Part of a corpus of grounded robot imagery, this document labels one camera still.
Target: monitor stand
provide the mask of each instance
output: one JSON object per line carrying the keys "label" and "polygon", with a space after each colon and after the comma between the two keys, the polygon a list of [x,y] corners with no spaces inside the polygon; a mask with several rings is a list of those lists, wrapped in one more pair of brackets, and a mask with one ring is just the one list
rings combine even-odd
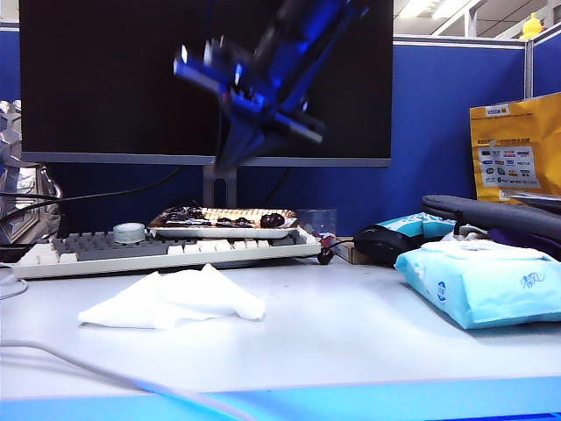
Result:
{"label": "monitor stand", "polygon": [[[202,167],[202,205],[207,208],[238,207],[238,182],[236,169],[218,175],[213,165]],[[223,188],[217,191],[218,185]]]}

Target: white napkin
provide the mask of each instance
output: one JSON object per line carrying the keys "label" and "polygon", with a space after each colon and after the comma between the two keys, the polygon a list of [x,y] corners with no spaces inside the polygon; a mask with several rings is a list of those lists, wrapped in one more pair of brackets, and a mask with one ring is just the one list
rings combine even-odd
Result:
{"label": "white napkin", "polygon": [[206,320],[237,313],[261,320],[265,302],[243,291],[211,265],[169,275],[153,272],[113,298],[80,312],[81,323],[172,329],[181,319]]}

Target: computer mouse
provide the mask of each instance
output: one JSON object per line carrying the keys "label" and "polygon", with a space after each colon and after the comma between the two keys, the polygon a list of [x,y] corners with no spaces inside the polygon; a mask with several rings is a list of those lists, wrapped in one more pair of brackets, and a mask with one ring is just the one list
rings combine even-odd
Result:
{"label": "computer mouse", "polygon": [[376,263],[392,267],[397,256],[419,248],[417,241],[382,225],[369,225],[354,235],[354,247]]}

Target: desk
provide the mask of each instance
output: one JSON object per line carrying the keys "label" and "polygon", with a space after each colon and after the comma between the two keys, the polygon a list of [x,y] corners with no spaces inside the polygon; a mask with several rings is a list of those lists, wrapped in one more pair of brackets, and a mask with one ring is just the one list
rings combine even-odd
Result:
{"label": "desk", "polygon": [[[262,322],[227,317],[172,331],[78,325],[79,311],[141,277],[122,275],[30,282],[3,302],[2,337],[203,392],[561,375],[561,324],[466,332],[393,269],[335,258],[329,266],[280,260],[224,273],[266,301]],[[40,351],[2,357],[3,399],[137,393]]]}

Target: glass cup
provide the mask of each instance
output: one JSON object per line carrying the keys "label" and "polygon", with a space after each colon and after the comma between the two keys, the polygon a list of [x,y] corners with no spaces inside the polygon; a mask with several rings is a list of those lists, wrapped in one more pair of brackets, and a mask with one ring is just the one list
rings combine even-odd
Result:
{"label": "glass cup", "polygon": [[306,232],[320,239],[322,246],[335,243],[337,232],[337,210],[300,209],[296,211],[298,225]]}

